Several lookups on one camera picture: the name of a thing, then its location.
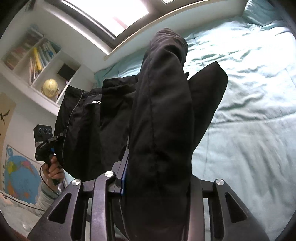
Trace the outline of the person's left hand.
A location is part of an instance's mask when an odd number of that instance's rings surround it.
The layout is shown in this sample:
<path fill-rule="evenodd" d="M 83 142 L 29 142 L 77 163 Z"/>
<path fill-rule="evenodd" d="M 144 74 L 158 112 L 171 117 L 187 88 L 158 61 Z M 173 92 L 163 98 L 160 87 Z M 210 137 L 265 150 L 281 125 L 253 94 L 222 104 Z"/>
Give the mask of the person's left hand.
<path fill-rule="evenodd" d="M 42 171 L 47 184 L 53 184 L 53 181 L 61 183 L 65 178 L 64 170 L 59 164 L 56 156 L 51 158 L 50 165 L 42 165 Z"/>

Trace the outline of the grey sleeve left forearm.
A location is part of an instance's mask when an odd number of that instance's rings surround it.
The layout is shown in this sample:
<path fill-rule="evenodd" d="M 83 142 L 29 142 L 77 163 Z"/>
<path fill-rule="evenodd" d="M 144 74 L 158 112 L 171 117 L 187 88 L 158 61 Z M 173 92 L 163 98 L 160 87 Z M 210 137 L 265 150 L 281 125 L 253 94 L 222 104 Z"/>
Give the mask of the grey sleeve left forearm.
<path fill-rule="evenodd" d="M 41 210 L 46 210 L 57 199 L 57 197 L 66 188 L 67 181 L 63 180 L 57 187 L 57 191 L 53 192 L 46 184 L 42 184 L 41 192 L 38 197 L 35 207 Z"/>

